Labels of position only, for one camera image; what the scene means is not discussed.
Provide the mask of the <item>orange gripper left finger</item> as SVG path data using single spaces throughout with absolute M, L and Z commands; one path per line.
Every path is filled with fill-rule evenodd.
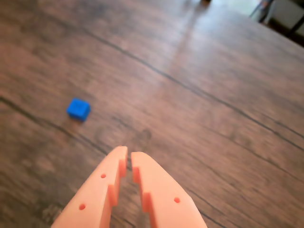
M 114 148 L 69 201 L 53 228 L 108 228 L 118 204 L 120 181 L 126 176 L 128 149 Z

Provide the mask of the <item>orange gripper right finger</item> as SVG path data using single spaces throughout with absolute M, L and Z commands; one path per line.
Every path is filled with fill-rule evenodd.
M 143 212 L 152 228 L 205 228 L 193 199 L 152 157 L 132 152 L 133 181 L 139 184 Z

